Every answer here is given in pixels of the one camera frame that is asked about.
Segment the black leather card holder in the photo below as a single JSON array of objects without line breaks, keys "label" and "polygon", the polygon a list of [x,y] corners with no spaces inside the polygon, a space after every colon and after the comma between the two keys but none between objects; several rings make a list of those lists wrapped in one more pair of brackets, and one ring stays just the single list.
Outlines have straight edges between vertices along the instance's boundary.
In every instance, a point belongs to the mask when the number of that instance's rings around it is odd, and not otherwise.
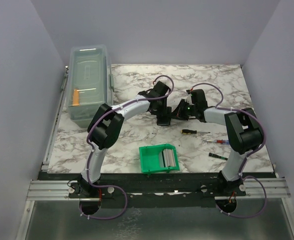
[{"label": "black leather card holder", "polygon": [[157,117],[157,125],[158,126],[169,126],[171,123],[171,112],[172,112],[172,108],[170,106],[159,110],[156,113],[156,117]]}]

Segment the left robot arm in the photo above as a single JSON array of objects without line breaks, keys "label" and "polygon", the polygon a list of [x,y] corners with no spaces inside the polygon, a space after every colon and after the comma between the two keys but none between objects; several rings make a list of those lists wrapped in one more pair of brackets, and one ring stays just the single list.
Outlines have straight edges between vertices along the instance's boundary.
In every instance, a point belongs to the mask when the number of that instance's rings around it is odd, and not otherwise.
[{"label": "left robot arm", "polygon": [[74,193],[91,198],[101,187],[96,181],[100,179],[101,167],[106,152],[118,140],[123,124],[130,118],[149,112],[156,116],[157,125],[168,126],[171,122],[171,108],[167,106],[167,97],[173,87],[161,81],[154,81],[154,87],[141,91],[136,97],[124,103],[109,106],[102,104],[88,127],[87,143],[91,151],[77,184],[72,185]]}]

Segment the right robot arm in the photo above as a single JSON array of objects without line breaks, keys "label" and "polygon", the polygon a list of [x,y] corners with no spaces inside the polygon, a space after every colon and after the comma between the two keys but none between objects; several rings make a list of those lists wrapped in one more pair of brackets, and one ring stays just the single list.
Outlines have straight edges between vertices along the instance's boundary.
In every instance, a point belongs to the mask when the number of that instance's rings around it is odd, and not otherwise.
[{"label": "right robot arm", "polygon": [[203,123],[226,127],[231,151],[226,165],[218,174],[216,189],[228,196],[243,181],[242,171],[247,158],[265,144],[265,134],[252,108],[231,109],[208,106],[202,89],[190,90],[191,103],[180,100],[171,118],[187,121],[191,117]]}]

